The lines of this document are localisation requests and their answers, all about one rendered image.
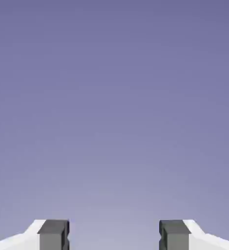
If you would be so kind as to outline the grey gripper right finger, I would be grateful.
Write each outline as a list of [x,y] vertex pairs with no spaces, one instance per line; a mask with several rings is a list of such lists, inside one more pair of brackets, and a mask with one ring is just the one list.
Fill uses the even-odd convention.
[[160,220],[159,250],[229,250],[229,241],[205,233],[193,219]]

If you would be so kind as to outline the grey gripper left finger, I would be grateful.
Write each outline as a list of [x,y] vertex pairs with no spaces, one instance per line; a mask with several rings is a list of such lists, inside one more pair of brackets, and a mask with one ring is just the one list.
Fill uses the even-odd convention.
[[23,233],[0,240],[0,250],[70,250],[70,222],[36,219]]

